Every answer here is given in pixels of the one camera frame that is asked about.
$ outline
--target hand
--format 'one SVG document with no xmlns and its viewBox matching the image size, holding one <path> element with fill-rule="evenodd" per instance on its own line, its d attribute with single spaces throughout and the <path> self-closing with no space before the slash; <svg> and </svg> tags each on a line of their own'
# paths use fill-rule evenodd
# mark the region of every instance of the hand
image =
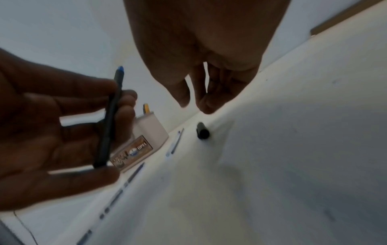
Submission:
<svg viewBox="0 0 387 245">
<path fill-rule="evenodd" d="M 115 182 L 114 167 L 49 174 L 93 163 L 100 124 L 62 127 L 59 117 L 102 109 L 116 83 L 34 64 L 0 49 L 0 211 Z M 123 92 L 113 148 L 128 140 L 137 94 Z"/>
<path fill-rule="evenodd" d="M 182 107 L 190 92 L 210 114 L 255 77 L 290 0 L 124 0 L 131 30 L 153 77 Z M 209 84 L 205 87 L 208 63 Z"/>
</svg>

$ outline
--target pen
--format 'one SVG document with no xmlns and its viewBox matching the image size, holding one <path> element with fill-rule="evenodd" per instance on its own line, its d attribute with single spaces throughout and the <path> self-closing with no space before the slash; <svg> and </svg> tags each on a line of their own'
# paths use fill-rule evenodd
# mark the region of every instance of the pen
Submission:
<svg viewBox="0 0 387 245">
<path fill-rule="evenodd" d="M 124 68 L 120 66 L 114 75 L 114 81 L 117 83 L 117 90 L 114 94 L 109 96 L 109 103 L 106 107 L 106 114 L 104 118 L 104 129 L 100 135 L 100 142 L 98 143 L 98 152 L 96 160 L 93 164 L 94 168 L 106 166 L 110 157 L 110 145 L 114 139 L 115 124 L 114 115 L 118 110 L 118 101 L 121 98 L 122 82 L 124 79 Z"/>
</svg>

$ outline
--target pen on table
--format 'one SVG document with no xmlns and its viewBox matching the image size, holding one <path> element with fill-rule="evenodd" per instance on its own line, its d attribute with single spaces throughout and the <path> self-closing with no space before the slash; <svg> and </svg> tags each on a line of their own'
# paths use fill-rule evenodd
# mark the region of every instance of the pen on table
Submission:
<svg viewBox="0 0 387 245">
<path fill-rule="evenodd" d="M 114 115 L 118 110 L 118 101 L 121 98 L 122 82 L 124 79 L 124 68 L 120 66 L 114 75 L 114 81 L 117 83 L 117 90 L 114 94 L 109 96 L 109 103 L 106 107 L 106 114 L 104 118 L 104 129 L 100 135 L 100 142 L 98 143 L 98 152 L 96 160 L 93 164 L 94 168 L 106 166 L 110 157 L 110 145 L 114 139 L 115 124 Z"/>
</svg>

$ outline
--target sticker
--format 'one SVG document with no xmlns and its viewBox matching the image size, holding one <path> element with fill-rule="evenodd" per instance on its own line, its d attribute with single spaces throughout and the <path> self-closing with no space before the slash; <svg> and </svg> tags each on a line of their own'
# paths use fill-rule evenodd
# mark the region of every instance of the sticker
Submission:
<svg viewBox="0 0 387 245">
<path fill-rule="evenodd" d="M 141 135 L 126 146 L 120 153 L 111 157 L 110 161 L 114 164 L 114 166 L 122 170 L 131 166 L 152 150 L 153 148 L 150 146 L 148 141 L 146 141 L 144 136 Z"/>
</svg>

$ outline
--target black cable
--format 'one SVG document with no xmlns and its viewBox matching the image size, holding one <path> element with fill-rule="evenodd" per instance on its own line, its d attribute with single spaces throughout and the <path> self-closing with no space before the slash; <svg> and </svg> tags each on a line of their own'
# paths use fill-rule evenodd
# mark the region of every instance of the black cable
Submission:
<svg viewBox="0 0 387 245">
<path fill-rule="evenodd" d="M 39 245 L 37 243 L 35 237 L 33 236 L 32 232 L 27 228 L 27 226 L 23 223 L 23 221 L 21 221 L 21 219 L 17 216 L 16 211 L 13 211 L 13 214 L 15 215 L 16 219 L 20 222 L 20 224 L 24 227 L 24 229 L 26 229 L 31 234 L 31 237 L 32 237 L 33 241 L 35 242 L 35 244 Z"/>
</svg>

